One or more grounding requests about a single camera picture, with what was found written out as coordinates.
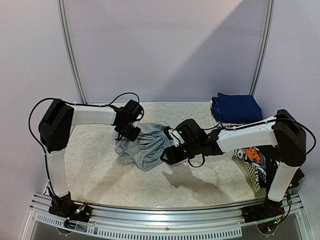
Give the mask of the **grey tank top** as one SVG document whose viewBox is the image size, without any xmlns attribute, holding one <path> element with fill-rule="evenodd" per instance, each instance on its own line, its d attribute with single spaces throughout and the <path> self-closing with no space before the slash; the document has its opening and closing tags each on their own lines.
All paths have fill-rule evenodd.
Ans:
<svg viewBox="0 0 320 240">
<path fill-rule="evenodd" d="M 140 123 L 141 129 L 135 141 L 121 139 L 115 146 L 115 152 L 123 165 L 135 164 L 136 167 L 148 172 L 161 165 L 161 156 L 166 148 L 174 146 L 172 139 L 165 134 L 170 129 L 159 123 Z"/>
</svg>

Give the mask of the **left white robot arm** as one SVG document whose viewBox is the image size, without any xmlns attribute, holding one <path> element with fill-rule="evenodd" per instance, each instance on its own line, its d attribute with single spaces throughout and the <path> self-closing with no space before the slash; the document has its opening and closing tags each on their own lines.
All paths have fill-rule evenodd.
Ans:
<svg viewBox="0 0 320 240">
<path fill-rule="evenodd" d="M 66 200 L 69 188 L 65 171 L 65 150 L 71 129 L 77 125 L 113 126 L 116 133 L 135 141 L 141 130 L 135 123 L 144 115 L 143 107 L 134 100 L 124 106 L 83 105 L 54 99 L 38 125 L 40 142 L 45 150 L 49 186 L 55 197 L 55 209 L 63 216 L 74 213 L 74 205 Z"/>
</svg>

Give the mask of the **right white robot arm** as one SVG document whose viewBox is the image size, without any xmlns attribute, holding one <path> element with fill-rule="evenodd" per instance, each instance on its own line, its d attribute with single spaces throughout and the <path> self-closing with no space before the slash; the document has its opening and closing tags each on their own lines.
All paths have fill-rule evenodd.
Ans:
<svg viewBox="0 0 320 240">
<path fill-rule="evenodd" d="M 232 127 L 214 127 L 206 132 L 197 122 L 186 119 L 176 128 L 167 127 L 165 136 L 173 141 L 166 147 L 160 160 L 174 165 L 184 160 L 219 156 L 240 149 L 255 147 L 265 160 L 279 163 L 274 173 L 266 174 L 267 198 L 259 206 L 262 218 L 269 218 L 278 210 L 292 179 L 306 161 L 306 132 L 302 125 L 285 109 L 264 120 Z"/>
</svg>

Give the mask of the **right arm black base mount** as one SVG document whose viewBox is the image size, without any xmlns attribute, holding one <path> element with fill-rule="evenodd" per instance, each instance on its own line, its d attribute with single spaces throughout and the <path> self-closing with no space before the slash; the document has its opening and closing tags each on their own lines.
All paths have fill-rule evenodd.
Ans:
<svg viewBox="0 0 320 240">
<path fill-rule="evenodd" d="M 291 211 L 292 199 L 287 198 L 286 203 L 289 207 L 287 212 L 282 202 L 265 199 L 261 204 L 243 207 L 241 215 L 246 223 L 271 219 L 273 225 L 278 225 L 288 217 Z"/>
</svg>

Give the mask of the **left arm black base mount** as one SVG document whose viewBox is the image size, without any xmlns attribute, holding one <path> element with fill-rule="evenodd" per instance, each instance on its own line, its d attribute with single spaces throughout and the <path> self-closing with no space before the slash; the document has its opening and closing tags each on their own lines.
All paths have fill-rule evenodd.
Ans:
<svg viewBox="0 0 320 240">
<path fill-rule="evenodd" d="M 51 204 L 48 212 L 58 217 L 69 219 L 70 221 L 80 221 L 88 223 L 93 211 L 93 208 L 86 203 L 76 203 L 71 199 L 71 193 L 58 197 L 52 192 L 49 192 Z"/>
</svg>

